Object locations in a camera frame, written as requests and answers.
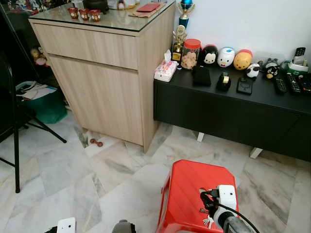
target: blue trophy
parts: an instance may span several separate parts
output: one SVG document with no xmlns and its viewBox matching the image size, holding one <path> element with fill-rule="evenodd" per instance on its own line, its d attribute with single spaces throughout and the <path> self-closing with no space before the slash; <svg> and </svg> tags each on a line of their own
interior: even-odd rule
<svg viewBox="0 0 311 233">
<path fill-rule="evenodd" d="M 179 25 L 184 25 L 186 28 L 189 21 L 189 15 L 194 10 L 195 4 L 192 3 L 192 0 L 181 0 L 177 6 L 181 13 L 181 16 L 179 17 Z"/>
</svg>

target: white wall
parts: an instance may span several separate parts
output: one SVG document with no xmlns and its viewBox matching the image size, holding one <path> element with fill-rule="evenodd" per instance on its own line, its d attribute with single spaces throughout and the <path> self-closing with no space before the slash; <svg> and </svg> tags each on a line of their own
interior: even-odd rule
<svg viewBox="0 0 311 233">
<path fill-rule="evenodd" d="M 297 47 L 307 48 L 311 64 L 311 0 L 193 0 L 187 38 L 218 49 L 250 49 L 253 62 L 274 55 L 292 59 Z M 180 13 L 176 10 L 175 25 Z"/>
</svg>

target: red plastic stool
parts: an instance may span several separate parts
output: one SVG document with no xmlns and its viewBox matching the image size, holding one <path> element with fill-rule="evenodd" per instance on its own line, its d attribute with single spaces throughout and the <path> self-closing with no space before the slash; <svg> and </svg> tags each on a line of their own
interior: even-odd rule
<svg viewBox="0 0 311 233">
<path fill-rule="evenodd" d="M 161 190 L 162 203 L 156 233 L 222 233 L 223 230 L 215 223 L 211 229 L 204 226 L 203 219 L 207 218 L 207 214 L 199 212 L 204 208 L 199 189 L 208 190 L 220 184 L 233 185 L 237 196 L 234 176 L 226 168 L 188 160 L 175 162 Z"/>
</svg>

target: gold trophy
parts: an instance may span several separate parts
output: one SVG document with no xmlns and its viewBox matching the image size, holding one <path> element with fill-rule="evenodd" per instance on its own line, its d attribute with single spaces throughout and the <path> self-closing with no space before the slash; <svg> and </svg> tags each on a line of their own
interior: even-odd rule
<svg viewBox="0 0 311 233">
<path fill-rule="evenodd" d="M 175 43 L 173 46 L 173 55 L 172 60 L 180 63 L 182 49 L 184 46 L 184 41 L 186 39 L 187 33 L 184 25 L 179 25 L 176 29 L 176 32 L 173 32 L 173 37 L 175 39 Z"/>
<path fill-rule="evenodd" d="M 192 3 L 192 0 L 181 0 L 177 5 L 181 16 L 179 17 L 179 25 L 184 25 L 187 27 L 189 21 L 189 15 L 193 12 L 195 4 Z"/>
</svg>

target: white cabinet leg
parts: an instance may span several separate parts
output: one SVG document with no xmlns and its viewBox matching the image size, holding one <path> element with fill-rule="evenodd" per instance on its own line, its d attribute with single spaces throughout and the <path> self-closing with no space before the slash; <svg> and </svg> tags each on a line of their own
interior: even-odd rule
<svg viewBox="0 0 311 233">
<path fill-rule="evenodd" d="M 196 139 L 198 142 L 202 142 L 204 137 L 204 133 L 199 132 L 198 138 Z"/>
<path fill-rule="evenodd" d="M 254 147 L 252 151 L 249 153 L 249 157 L 252 159 L 256 159 L 257 156 L 262 152 L 262 149 Z"/>
</svg>

